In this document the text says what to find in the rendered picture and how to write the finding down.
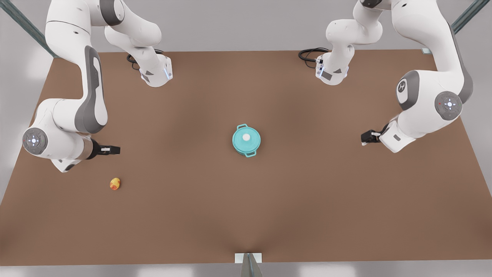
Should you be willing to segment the silver frame post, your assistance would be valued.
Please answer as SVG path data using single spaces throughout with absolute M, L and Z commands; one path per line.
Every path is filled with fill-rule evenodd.
M 53 58 L 59 58 L 48 47 L 44 34 L 10 1 L 0 0 L 0 8 L 5 11 L 27 34 L 41 45 Z
M 456 18 L 450 23 L 454 35 L 459 33 L 492 0 L 437 0 L 439 7 Z
M 241 263 L 240 277 L 263 277 L 258 266 L 258 263 L 262 263 L 262 253 L 235 254 L 235 263 Z

